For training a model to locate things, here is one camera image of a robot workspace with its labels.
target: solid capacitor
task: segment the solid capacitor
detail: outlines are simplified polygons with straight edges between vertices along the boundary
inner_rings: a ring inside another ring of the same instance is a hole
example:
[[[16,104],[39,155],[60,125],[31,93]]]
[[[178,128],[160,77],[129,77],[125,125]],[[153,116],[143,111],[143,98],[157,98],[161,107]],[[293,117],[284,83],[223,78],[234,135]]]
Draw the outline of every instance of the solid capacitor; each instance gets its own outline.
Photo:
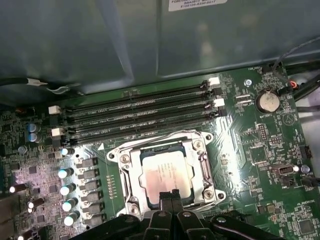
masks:
[[[21,192],[26,189],[27,189],[27,185],[25,185],[24,183],[21,183],[21,184],[16,184],[11,186],[9,189],[9,192],[13,194],[13,193]]]
[[[62,196],[67,196],[69,193],[71,193],[72,191],[75,190],[75,185],[74,184],[68,184],[68,185],[65,185],[63,187],[60,188],[60,194]]]
[[[40,143],[42,140],[42,136],[38,133],[30,133],[28,136],[28,140],[32,143]]]
[[[64,179],[66,177],[71,176],[74,173],[74,170],[72,168],[64,168],[64,169],[60,169],[58,171],[58,177],[61,179]]]
[[[33,208],[36,208],[44,203],[45,203],[45,200],[43,198],[38,198],[36,200],[28,202],[27,206],[29,209],[33,209]]]
[[[76,198],[70,198],[67,201],[65,201],[62,204],[62,210],[65,212],[69,212],[72,208],[75,207],[75,205],[77,205],[77,199]]]
[[[78,212],[72,212],[68,216],[65,217],[64,219],[64,225],[70,227],[74,222],[79,218],[79,213]]]
[[[75,150],[73,148],[62,148],[61,149],[61,154],[64,156],[70,156],[75,153]]]
[[[31,229],[28,231],[25,231],[24,233],[22,233],[20,236],[18,236],[17,240],[28,240],[29,238],[32,237],[32,233],[34,231],[32,231]]]
[[[26,128],[29,133],[38,133],[41,130],[41,127],[34,123],[29,123]]]

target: integrated circuit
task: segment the integrated circuit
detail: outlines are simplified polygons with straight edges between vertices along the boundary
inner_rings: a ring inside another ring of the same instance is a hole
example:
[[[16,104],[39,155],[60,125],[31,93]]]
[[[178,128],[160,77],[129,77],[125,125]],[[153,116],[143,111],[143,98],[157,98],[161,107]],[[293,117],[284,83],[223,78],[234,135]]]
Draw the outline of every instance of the integrated circuit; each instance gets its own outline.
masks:
[[[300,221],[299,226],[302,234],[309,234],[315,230],[314,225],[310,219]]]
[[[31,166],[29,167],[29,174],[36,174],[37,173],[37,167]]]

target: black ram slot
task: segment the black ram slot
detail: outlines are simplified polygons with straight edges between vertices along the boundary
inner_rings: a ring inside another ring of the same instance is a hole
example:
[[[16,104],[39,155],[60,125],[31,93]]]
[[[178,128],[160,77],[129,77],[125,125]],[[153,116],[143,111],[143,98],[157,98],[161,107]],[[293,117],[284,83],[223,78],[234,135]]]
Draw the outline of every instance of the black ram slot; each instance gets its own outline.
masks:
[[[133,118],[127,118],[124,120],[117,120],[117,121],[112,121],[108,122],[105,124],[99,124],[99,125],[93,125],[93,126],[83,126],[83,127],[75,127],[74,131],[75,134],[80,134],[80,133],[85,133],[88,131],[97,131],[97,130],[103,130],[104,127],[108,129],[112,128],[121,128],[119,125],[134,125],[134,124],[141,124],[144,122],[150,122],[150,121],[158,121],[158,119],[164,119],[166,118],[174,118],[174,117],[179,117],[181,115],[189,115],[189,114],[196,114],[205,111],[205,106],[191,106],[186,108],[175,108],[171,109],[169,112],[155,112],[154,114],[149,114],[147,116],[136,116]]]
[[[181,87],[181,88],[176,88],[172,90],[163,90],[163,91],[157,91],[157,92],[152,92],[147,94],[133,95],[130,97],[125,97],[120,100],[117,99],[117,100],[112,100],[108,102],[99,102],[99,103],[87,104],[83,106],[74,106],[74,107],[67,108],[66,110],[75,113],[75,112],[90,110],[94,108],[100,108],[104,106],[107,108],[108,106],[115,105],[115,104],[125,104],[125,102],[130,102],[132,100],[147,101],[155,97],[168,97],[170,95],[179,95],[179,94],[188,93],[190,91],[200,90],[201,86],[202,85],[200,84],[196,86]]]
[[[161,107],[161,108],[165,108],[165,107],[170,107],[172,106],[173,103],[181,102],[181,105],[187,105],[187,104],[192,104],[194,102],[199,102],[199,101],[205,101],[203,96],[192,96],[192,97],[188,97],[188,98],[184,98],[184,99],[177,99],[176,101],[174,101],[174,99],[170,99],[170,101],[166,101],[166,102],[153,102],[150,104],[144,104],[144,105],[137,105],[137,106],[133,106],[133,107],[128,107],[128,108],[120,108],[120,109],[114,109],[114,107],[112,107],[113,109],[104,109],[104,112],[99,112],[99,113],[93,113],[93,112],[97,112],[97,111],[101,111],[101,109],[96,109],[95,111],[91,111],[91,113],[87,112],[86,115],[80,115],[80,116],[68,116],[67,117],[67,122],[69,124],[76,124],[76,123],[81,123],[83,121],[91,121],[94,119],[98,119],[101,117],[114,117],[117,115],[125,115],[125,114],[133,114],[139,110],[143,110],[143,111],[151,111],[154,110],[156,107]]]
[[[128,137],[128,136],[133,136],[133,135],[137,135],[137,134],[148,133],[150,131],[156,132],[156,131],[160,131],[161,128],[166,128],[166,129],[178,128],[181,126],[197,124],[197,123],[203,122],[203,121],[209,121],[214,117],[215,117],[214,114],[204,114],[201,116],[190,117],[188,119],[179,120],[179,121],[171,122],[171,123],[163,123],[163,124],[158,124],[158,125],[156,124],[156,125],[152,125],[152,126],[143,126],[143,127],[137,128],[137,129],[130,129],[130,130],[128,129],[128,130],[121,131],[121,132],[101,134],[101,135],[92,136],[90,138],[84,138],[84,139],[70,139],[70,145],[72,145],[72,146],[82,145],[82,144],[92,143],[92,142],[96,142],[96,141],[104,141],[104,140],[120,138],[120,137]]]
[[[80,121],[80,120],[85,120],[85,119],[90,119],[92,118],[92,115],[100,115],[102,116],[103,114],[112,114],[112,113],[123,113],[126,111],[130,110],[136,110],[136,109],[143,109],[146,107],[155,107],[159,106],[162,104],[170,104],[174,101],[179,101],[179,102],[184,102],[184,101],[190,101],[190,99],[195,99],[195,98],[204,98],[202,94],[205,94],[205,91],[198,91],[198,92],[193,92],[192,95],[184,95],[183,98],[154,98],[151,99],[150,101],[139,101],[139,102],[129,102],[128,104],[121,104],[121,105],[112,105],[109,107],[105,108],[97,108],[97,109],[92,109],[88,110],[86,112],[80,112],[79,114],[75,115],[69,115],[68,118],[75,118],[75,120]]]

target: wire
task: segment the wire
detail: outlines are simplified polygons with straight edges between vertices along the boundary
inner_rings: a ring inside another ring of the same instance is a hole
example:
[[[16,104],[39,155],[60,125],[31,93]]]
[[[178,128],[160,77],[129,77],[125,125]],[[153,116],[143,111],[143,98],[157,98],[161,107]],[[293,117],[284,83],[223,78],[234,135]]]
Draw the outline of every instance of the wire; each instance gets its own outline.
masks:
[[[296,109],[299,113],[315,113],[320,112],[320,105],[315,106],[297,106]]]
[[[274,74],[277,78],[279,78],[279,79],[282,79],[282,80],[284,80],[284,81],[288,81],[288,79],[287,79],[286,77],[282,76],[282,75],[276,70],[276,68],[277,68],[277,66],[279,65],[279,63],[282,62],[287,56],[291,55],[293,52],[295,52],[295,51],[297,51],[297,50],[305,47],[306,45],[312,44],[312,43],[314,43],[314,42],[316,42],[316,41],[318,41],[318,40],[320,40],[320,36],[317,36],[317,37],[315,37],[315,38],[313,38],[313,39],[310,39],[309,41],[305,41],[305,42],[303,42],[303,43],[301,43],[301,44],[299,44],[299,45],[291,48],[289,51],[287,51],[287,52],[284,53],[282,56],[280,56],[280,57],[274,62],[273,66],[272,66],[272,68],[271,68],[273,74]]]

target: sticker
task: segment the sticker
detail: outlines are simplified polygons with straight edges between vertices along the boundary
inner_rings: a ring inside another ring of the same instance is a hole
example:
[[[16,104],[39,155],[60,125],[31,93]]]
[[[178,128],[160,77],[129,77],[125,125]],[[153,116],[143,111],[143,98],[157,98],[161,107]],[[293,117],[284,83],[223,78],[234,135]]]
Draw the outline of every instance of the sticker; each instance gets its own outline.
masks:
[[[228,0],[169,0],[169,12],[225,4]]]

